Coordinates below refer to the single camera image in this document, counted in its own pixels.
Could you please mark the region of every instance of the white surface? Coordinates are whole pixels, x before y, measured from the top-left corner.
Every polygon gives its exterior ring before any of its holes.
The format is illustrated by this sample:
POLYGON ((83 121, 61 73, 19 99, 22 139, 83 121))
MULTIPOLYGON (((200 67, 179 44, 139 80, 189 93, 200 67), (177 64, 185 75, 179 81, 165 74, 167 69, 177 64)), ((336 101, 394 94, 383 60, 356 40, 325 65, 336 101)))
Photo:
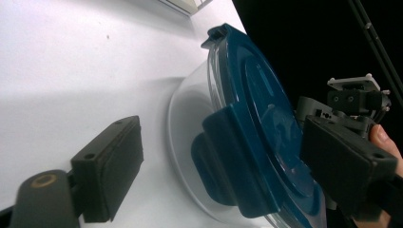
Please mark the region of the white surface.
POLYGON ((234 227, 188 196, 167 155, 172 93, 207 57, 230 0, 186 17, 157 0, 0 1, 0 209, 19 185, 69 159, 112 122, 139 115, 144 163, 113 222, 82 227, 234 227))

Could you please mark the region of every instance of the black background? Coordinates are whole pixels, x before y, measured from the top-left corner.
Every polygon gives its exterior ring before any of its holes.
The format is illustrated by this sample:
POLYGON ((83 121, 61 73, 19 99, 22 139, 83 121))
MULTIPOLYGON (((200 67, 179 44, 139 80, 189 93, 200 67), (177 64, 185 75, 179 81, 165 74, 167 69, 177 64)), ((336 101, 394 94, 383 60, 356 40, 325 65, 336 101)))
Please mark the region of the black background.
MULTIPOLYGON (((326 104, 331 78, 372 73, 391 89, 347 0, 233 0, 247 34, 277 73, 294 107, 299 96, 326 104)), ((403 75, 403 3, 362 0, 395 69, 403 75)), ((403 108, 395 96, 381 121, 403 150, 403 108)))

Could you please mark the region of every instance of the plastic container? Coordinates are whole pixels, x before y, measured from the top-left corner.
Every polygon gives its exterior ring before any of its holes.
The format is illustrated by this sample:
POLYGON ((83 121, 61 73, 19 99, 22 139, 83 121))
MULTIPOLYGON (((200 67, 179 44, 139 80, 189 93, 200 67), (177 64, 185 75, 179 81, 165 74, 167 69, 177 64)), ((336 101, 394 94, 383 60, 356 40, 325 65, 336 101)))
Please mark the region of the plastic container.
POLYGON ((326 227, 320 187, 299 159, 302 131, 264 56, 240 31, 209 30, 208 60, 174 93, 171 159, 212 218, 248 227, 326 227))

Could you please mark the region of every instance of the human hand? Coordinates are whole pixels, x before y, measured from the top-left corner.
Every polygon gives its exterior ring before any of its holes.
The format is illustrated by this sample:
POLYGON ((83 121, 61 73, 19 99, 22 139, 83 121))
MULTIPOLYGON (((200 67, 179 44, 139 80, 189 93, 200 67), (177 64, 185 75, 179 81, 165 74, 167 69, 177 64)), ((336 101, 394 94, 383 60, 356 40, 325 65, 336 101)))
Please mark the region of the human hand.
MULTIPOLYGON (((370 132, 370 140, 371 142, 378 146, 379 148, 385 150, 386 152, 392 154, 397 158, 397 167, 395 173, 400 177, 403 177, 403 159, 391 138, 389 138, 388 134, 386 134, 385 130, 380 124, 373 126, 370 132)), ((355 224, 359 228, 378 228, 378 227, 388 227, 389 220, 391 217, 386 213, 382 212, 380 215, 379 221, 377 222, 362 222, 356 221, 355 224)))
POLYGON ((395 172, 400 177, 403 177, 403 159, 399 149, 394 141, 389 138, 388 134, 386 134, 380 124, 373 126, 371 129, 370 140, 374 145, 397 157, 397 167, 395 172))

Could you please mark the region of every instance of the blue lid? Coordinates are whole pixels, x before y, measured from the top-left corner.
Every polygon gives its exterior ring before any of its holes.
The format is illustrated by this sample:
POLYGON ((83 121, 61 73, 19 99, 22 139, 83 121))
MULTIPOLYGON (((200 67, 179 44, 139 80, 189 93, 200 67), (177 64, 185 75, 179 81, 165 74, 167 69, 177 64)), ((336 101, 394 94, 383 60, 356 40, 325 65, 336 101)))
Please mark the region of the blue lid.
POLYGON ((278 213, 292 227, 326 226, 322 191, 299 158, 302 130, 274 70, 235 28, 208 34, 217 111, 192 145, 208 194, 248 218, 278 213))

